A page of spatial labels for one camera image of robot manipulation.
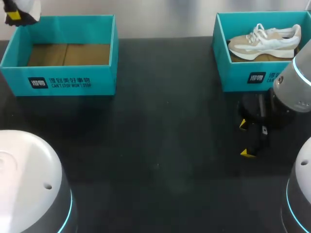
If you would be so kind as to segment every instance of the black table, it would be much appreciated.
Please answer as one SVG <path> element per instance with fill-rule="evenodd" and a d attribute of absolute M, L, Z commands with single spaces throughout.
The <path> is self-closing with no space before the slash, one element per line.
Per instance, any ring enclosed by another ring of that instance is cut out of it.
<path fill-rule="evenodd" d="M 114 98 L 15 98 L 1 78 L 1 129 L 56 150 L 80 233 L 282 232 L 281 197 L 311 115 L 273 133 L 258 159 L 241 157 L 241 95 L 222 92 L 210 45 L 121 39 Z"/>

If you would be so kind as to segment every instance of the sneaker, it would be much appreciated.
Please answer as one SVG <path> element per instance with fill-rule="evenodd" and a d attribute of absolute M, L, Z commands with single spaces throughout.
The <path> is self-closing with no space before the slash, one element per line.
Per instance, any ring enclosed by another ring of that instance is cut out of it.
<path fill-rule="evenodd" d="M 234 55 L 246 60 L 254 60 L 261 54 L 293 58 L 300 38 L 301 28 L 298 24 L 292 28 L 265 30 L 259 23 L 252 33 L 232 38 L 228 47 Z"/>

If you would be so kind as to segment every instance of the box bottom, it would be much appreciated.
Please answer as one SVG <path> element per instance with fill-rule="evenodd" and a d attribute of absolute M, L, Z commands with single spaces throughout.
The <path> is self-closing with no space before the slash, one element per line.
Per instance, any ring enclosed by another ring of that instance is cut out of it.
<path fill-rule="evenodd" d="M 110 44 L 34 45 L 28 67 L 108 65 Z"/>

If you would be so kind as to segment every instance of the shoelace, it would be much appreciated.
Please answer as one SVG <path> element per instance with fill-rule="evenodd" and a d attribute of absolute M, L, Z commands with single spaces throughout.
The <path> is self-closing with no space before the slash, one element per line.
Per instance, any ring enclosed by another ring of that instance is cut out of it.
<path fill-rule="evenodd" d="M 254 30 L 252 33 L 250 33 L 249 35 L 246 35 L 246 39 L 248 40 L 249 43 L 253 43 L 254 41 L 259 41 L 262 38 L 260 33 L 265 38 L 268 37 L 261 23 L 257 24 L 257 26 L 254 27 Z"/>

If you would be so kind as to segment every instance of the cardboard box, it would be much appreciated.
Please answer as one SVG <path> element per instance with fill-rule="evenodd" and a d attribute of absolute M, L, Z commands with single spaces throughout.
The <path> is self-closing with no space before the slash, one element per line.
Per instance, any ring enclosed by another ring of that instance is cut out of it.
<path fill-rule="evenodd" d="M 238 12 L 218 13 L 213 33 L 213 50 L 223 91 L 266 91 L 274 79 L 289 64 L 288 59 L 276 59 L 271 55 L 259 56 L 254 61 L 231 59 L 227 41 L 238 35 L 249 34 L 261 23 L 265 29 L 301 26 L 299 49 L 311 39 L 311 16 L 302 12 Z M 251 76 L 260 80 L 251 82 Z"/>
<path fill-rule="evenodd" d="M 41 17 L 16 29 L 0 69 L 16 96 L 114 95 L 118 52 L 114 16 Z"/>

